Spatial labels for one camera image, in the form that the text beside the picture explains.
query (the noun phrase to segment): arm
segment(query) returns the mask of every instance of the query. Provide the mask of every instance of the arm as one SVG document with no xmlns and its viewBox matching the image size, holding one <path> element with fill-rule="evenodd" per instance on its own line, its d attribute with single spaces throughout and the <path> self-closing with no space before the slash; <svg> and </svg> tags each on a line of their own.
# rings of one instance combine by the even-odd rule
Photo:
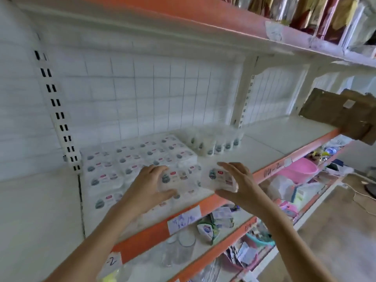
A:
<svg viewBox="0 0 376 282">
<path fill-rule="evenodd" d="M 123 198 L 110 208 L 103 221 L 45 282 L 93 282 L 116 240 L 139 215 L 176 195 L 176 190 L 157 191 L 157 180 L 166 166 L 144 167 Z"/>
<path fill-rule="evenodd" d="M 217 190 L 215 193 L 241 206 L 265 223 L 294 282 L 336 282 L 294 230 L 292 222 L 261 190 L 244 165 L 234 162 L 219 162 L 218 165 L 233 175 L 239 191 L 232 193 Z"/>
</svg>

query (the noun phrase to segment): red packaging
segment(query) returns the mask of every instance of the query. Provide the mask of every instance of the red packaging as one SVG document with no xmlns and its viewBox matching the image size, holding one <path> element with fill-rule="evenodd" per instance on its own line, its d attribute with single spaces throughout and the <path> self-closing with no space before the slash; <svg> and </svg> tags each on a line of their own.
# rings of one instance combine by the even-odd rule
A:
<svg viewBox="0 0 376 282">
<path fill-rule="evenodd" d="M 337 8 L 338 2 L 340 0 L 328 0 L 325 10 L 324 10 L 324 15 L 321 18 L 320 26 L 318 27 L 317 31 L 317 37 L 323 39 L 324 35 L 326 34 L 329 25 L 331 23 L 331 20 L 333 18 L 334 12 Z"/>
</svg>

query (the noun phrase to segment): pink plastic tub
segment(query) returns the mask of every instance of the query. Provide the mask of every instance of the pink plastic tub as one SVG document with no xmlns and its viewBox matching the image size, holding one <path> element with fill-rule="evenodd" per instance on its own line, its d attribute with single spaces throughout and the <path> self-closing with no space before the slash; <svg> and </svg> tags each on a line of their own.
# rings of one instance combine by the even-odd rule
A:
<svg viewBox="0 0 376 282">
<path fill-rule="evenodd" d="M 317 172 L 317 165 L 303 157 L 283 168 L 281 171 L 277 172 L 277 174 L 286 176 L 295 184 L 302 184 Z"/>
</svg>

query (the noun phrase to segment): right hand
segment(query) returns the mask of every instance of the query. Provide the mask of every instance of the right hand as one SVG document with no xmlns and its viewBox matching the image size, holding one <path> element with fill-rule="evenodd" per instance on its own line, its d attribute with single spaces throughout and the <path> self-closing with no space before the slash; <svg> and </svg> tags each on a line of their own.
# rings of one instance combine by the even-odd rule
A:
<svg viewBox="0 0 376 282">
<path fill-rule="evenodd" d="M 274 203 L 255 182 L 252 173 L 247 167 L 239 162 L 218 162 L 217 164 L 227 170 L 239 185 L 239 190 L 236 193 L 216 190 L 215 193 L 218 196 L 239 205 L 248 213 L 259 218 L 262 218 L 267 211 L 273 209 Z"/>
</svg>

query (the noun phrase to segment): clear drinking glass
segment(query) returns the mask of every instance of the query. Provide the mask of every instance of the clear drinking glass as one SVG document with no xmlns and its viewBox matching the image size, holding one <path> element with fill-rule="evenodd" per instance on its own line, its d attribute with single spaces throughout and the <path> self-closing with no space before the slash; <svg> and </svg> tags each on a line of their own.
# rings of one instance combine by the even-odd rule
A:
<svg viewBox="0 0 376 282">
<path fill-rule="evenodd" d="M 164 244 L 165 251 L 162 254 L 162 266 L 171 267 L 173 261 L 176 260 L 177 254 L 177 235 L 172 235 L 169 237 Z"/>
<path fill-rule="evenodd" d="M 178 233 L 178 244 L 177 244 L 177 256 L 174 261 L 175 264 L 183 264 L 192 259 L 194 244 L 196 242 L 196 237 L 189 228 L 183 229 Z"/>
</svg>

